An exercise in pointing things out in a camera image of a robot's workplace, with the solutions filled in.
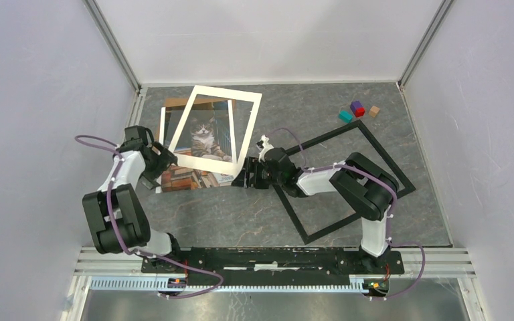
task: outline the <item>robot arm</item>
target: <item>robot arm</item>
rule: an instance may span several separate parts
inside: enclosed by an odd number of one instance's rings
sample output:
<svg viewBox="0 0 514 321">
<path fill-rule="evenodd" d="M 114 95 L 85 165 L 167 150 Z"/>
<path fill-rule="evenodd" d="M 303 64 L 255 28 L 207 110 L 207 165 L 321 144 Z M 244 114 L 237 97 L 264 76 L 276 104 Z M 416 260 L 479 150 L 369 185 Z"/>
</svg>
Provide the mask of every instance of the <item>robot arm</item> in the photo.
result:
<svg viewBox="0 0 514 321">
<path fill-rule="evenodd" d="M 106 206 L 107 186 L 113 180 L 112 205 L 117 226 L 125 244 L 129 248 L 140 247 L 151 253 L 167 255 L 173 251 L 173 237 L 167 233 L 150 228 L 147 216 L 135 193 L 137 182 L 142 181 L 152 189 L 158 184 L 156 179 L 171 164 L 177 163 L 176 156 L 153 140 L 153 133 L 142 126 L 125 128 L 125 140 L 117 151 L 124 162 L 112 178 L 120 162 L 114 155 L 114 164 L 107 180 L 93 193 L 84 196 L 82 203 L 95 248 L 99 253 L 120 253 L 122 251 L 112 225 Z"/>
<path fill-rule="evenodd" d="M 300 169 L 283 148 L 274 148 L 267 137 L 262 136 L 257 145 L 261 148 L 259 161 L 263 169 L 256 175 L 280 185 L 292 197 L 338 192 L 361 215 L 361 251 L 375 259 L 387 252 L 387 212 L 393 196 L 381 184 L 397 193 L 399 183 L 391 175 L 358 152 L 331 167 Z M 365 175 L 371 178 L 364 181 Z"/>
</svg>

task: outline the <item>teal cube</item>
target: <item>teal cube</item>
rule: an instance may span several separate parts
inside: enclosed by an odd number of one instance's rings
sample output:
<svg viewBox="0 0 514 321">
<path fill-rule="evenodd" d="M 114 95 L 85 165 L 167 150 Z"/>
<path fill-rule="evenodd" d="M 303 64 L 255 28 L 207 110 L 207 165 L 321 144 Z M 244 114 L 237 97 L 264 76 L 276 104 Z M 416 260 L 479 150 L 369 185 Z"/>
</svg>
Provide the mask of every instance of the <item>teal cube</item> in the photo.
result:
<svg viewBox="0 0 514 321">
<path fill-rule="evenodd" d="M 338 117 L 342 119 L 346 124 L 349 124 L 349 122 L 351 122 L 351 120 L 353 119 L 353 116 L 345 110 L 342 110 Z"/>
</svg>

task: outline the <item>brown cube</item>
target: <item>brown cube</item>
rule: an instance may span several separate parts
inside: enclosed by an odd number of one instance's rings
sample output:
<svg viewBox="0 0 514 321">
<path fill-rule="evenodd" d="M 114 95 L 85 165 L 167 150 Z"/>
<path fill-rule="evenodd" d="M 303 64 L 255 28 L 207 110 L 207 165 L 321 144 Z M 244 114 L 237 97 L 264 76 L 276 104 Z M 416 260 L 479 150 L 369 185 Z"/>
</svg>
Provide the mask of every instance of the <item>brown cube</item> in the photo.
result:
<svg viewBox="0 0 514 321">
<path fill-rule="evenodd" d="M 369 110 L 369 115 L 371 117 L 375 117 L 375 116 L 377 116 L 378 112 L 379 112 L 379 108 L 372 106 L 371 109 Z"/>
</svg>

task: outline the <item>colored block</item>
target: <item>colored block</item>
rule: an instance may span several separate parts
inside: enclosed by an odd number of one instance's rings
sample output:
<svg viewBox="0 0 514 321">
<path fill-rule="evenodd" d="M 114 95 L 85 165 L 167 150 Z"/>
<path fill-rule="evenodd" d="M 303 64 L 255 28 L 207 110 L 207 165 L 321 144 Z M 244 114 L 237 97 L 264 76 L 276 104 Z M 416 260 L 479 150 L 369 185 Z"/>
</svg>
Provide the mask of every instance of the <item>colored block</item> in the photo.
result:
<svg viewBox="0 0 514 321">
<path fill-rule="evenodd" d="M 355 114 L 355 111 L 360 109 L 360 108 L 363 108 L 363 105 L 361 105 L 361 102 L 359 102 L 359 100 L 356 100 L 354 102 L 351 102 L 351 105 L 349 105 L 349 109 L 351 109 L 351 111 Z"/>
<path fill-rule="evenodd" d="M 375 116 L 377 116 L 378 112 L 379 112 L 379 108 L 372 106 L 371 109 L 369 110 L 369 115 L 371 117 L 375 117 Z"/>
<path fill-rule="evenodd" d="M 349 124 L 349 122 L 351 122 L 351 120 L 353 119 L 353 116 L 345 110 L 342 110 L 340 112 L 340 115 L 338 115 L 338 118 L 342 119 L 346 124 Z"/>
<path fill-rule="evenodd" d="M 356 117 L 362 117 L 363 114 L 365 114 L 365 109 L 363 109 L 363 107 L 361 108 L 358 108 L 356 109 L 354 112 L 353 112 L 354 116 Z"/>
</svg>

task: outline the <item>black picture frame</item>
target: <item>black picture frame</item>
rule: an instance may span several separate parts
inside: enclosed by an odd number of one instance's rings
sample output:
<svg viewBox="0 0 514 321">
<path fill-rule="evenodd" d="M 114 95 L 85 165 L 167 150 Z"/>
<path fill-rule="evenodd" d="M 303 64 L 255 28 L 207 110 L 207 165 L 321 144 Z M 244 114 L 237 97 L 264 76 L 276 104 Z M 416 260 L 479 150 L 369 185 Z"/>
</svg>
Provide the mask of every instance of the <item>black picture frame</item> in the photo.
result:
<svg viewBox="0 0 514 321">
<path fill-rule="evenodd" d="M 387 166 L 391 169 L 393 174 L 397 177 L 399 182 L 403 184 L 403 189 L 399 190 L 397 192 L 397 198 L 404 197 L 406 195 L 409 195 L 410 193 L 413 193 L 416 191 L 415 185 L 411 182 L 411 180 L 405 175 L 403 170 L 395 163 L 393 158 L 389 155 L 389 153 L 383 148 L 383 146 L 377 141 L 373 133 L 369 131 L 369 129 L 366 127 L 366 125 L 359 120 L 355 120 L 353 122 L 350 122 L 349 124 L 346 124 L 340 128 L 336 128 L 330 132 L 327 132 L 325 134 L 322 134 L 318 137 L 312 138 L 304 143 L 302 143 L 303 149 L 310 148 L 314 145 L 320 144 L 322 142 L 325 142 L 326 140 L 329 140 L 331 138 L 334 138 L 336 136 L 339 136 L 345 132 L 349 132 L 352 129 L 358 128 L 361 133 L 364 135 L 364 137 L 369 141 L 369 143 L 372 145 L 372 147 L 377 151 L 379 156 L 383 159 L 383 161 L 387 164 Z M 291 156 L 298 152 L 300 152 L 301 149 L 298 145 L 289 148 L 286 150 L 286 153 Z M 276 194 L 278 195 L 278 198 L 280 199 L 282 205 L 284 206 L 286 213 L 290 217 L 290 220 L 292 221 L 292 224 L 296 228 L 296 231 L 298 231 L 298 234 L 301 236 L 301 239 L 303 240 L 304 244 L 309 244 L 311 242 L 316 241 L 317 239 L 320 239 L 321 237 L 324 237 L 338 229 L 341 229 L 342 227 L 358 220 L 361 218 L 361 215 L 358 213 L 354 213 L 344 219 L 341 219 L 340 221 L 330 224 L 323 229 L 320 229 L 312 234 L 308 234 L 305 230 L 305 227 L 303 226 L 302 222 L 294 212 L 294 209 L 292 208 L 292 205 L 288 201 L 288 198 L 284 194 L 284 191 L 282 188 L 278 185 L 273 185 L 274 190 L 276 191 Z"/>
</svg>

